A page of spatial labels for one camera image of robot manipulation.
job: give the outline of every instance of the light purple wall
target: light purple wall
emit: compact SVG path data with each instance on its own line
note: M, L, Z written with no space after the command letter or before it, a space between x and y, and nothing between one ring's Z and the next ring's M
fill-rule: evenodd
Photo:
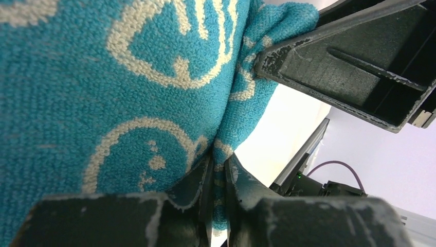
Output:
M427 129L407 124L393 134L334 108L327 118L331 121L316 165L344 161L355 169L368 194L436 219L436 122ZM311 177L358 187L340 165L324 166Z

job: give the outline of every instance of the black cable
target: black cable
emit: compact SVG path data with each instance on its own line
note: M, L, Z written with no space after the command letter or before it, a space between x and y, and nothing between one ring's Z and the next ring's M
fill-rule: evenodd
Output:
M343 166L347 167L347 168L352 172L352 174L354 175L354 177L356 178L357 184L359 185L360 189L361 189L363 192L365 192L364 185L363 185L362 182L360 181L360 178L359 178L359 176L357 175L356 171L354 171L354 169L351 168L351 166L349 166L347 163L342 162L342 161L326 161L326 162L324 162L324 163L321 163L321 164L319 164L318 166L316 166L314 169L312 169L312 171L310 171L310 172L307 174L307 177L309 177L309 176L310 176L314 171L316 171L318 168L321 168L321 167L323 167L323 166L325 166L325 165L328 165L328 164L340 164L340 165L343 165Z

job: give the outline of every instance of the black plastic bracket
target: black plastic bracket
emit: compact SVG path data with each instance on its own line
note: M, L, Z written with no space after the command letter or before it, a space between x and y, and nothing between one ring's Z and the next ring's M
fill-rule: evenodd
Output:
M394 133L413 123L436 87L435 0L343 1L320 24L260 53L257 75Z
M11 246L210 246L214 165L209 153L165 192L48 196ZM224 167L228 246L411 246L381 199L285 198L236 155Z

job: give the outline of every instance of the blue towel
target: blue towel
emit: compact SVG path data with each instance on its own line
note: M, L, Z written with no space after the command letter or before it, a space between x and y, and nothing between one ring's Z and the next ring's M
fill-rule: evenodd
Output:
M224 228L220 164L276 87L254 80L256 54L317 18L260 0L0 1L0 244L44 195L163 191L212 147Z

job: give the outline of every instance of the white wall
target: white wall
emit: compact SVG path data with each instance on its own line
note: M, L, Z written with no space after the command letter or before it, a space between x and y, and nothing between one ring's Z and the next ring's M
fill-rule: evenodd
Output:
M427 129L407 124L393 134L334 108L327 118L331 121L315 165L346 162L359 175L366 193L436 219L436 122ZM340 165L324 166L311 177L358 187Z
M328 104L278 85L256 128L235 153L269 187L329 111Z
M413 239L411 239L411 242L413 244L413 247L432 247L432 246L429 246L427 244L421 243L421 242L413 240Z
M338 0L264 0L267 4L282 4L286 2L297 2L297 3L310 3L313 4L318 10L321 10Z

